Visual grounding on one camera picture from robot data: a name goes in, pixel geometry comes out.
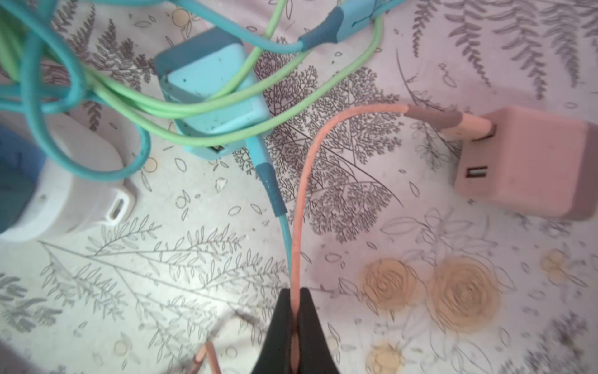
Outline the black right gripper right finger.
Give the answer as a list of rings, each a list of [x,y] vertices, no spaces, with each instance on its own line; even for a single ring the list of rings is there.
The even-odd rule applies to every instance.
[[[339,374],[325,339],[310,290],[302,288],[300,296],[298,372],[301,374]]]

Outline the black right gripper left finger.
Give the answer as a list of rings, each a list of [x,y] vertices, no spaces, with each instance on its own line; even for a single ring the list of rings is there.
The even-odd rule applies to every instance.
[[[251,374],[291,373],[292,323],[290,290],[283,288],[278,296],[262,350]]]

